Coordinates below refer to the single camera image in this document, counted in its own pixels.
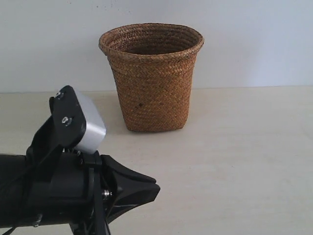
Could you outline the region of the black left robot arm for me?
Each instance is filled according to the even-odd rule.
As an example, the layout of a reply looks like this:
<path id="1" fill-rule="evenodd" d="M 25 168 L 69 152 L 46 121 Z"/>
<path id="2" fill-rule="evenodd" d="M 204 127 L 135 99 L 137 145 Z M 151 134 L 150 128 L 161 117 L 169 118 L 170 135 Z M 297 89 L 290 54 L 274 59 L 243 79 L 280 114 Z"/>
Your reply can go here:
<path id="1" fill-rule="evenodd" d="M 0 157 L 0 225 L 68 224 L 75 235 L 108 235 L 124 213 L 153 202 L 160 187 L 95 148 L 31 145 Z"/>

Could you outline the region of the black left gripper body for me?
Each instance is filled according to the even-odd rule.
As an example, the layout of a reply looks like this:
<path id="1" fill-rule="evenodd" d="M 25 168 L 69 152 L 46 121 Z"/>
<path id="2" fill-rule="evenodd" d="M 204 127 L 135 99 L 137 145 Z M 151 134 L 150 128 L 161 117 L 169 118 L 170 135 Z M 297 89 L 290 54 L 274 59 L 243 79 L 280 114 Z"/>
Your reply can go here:
<path id="1" fill-rule="evenodd" d="M 68 224 L 74 235 L 109 235 L 109 217 L 116 185 L 113 158 L 57 147 L 42 155 L 26 152 L 24 225 Z"/>

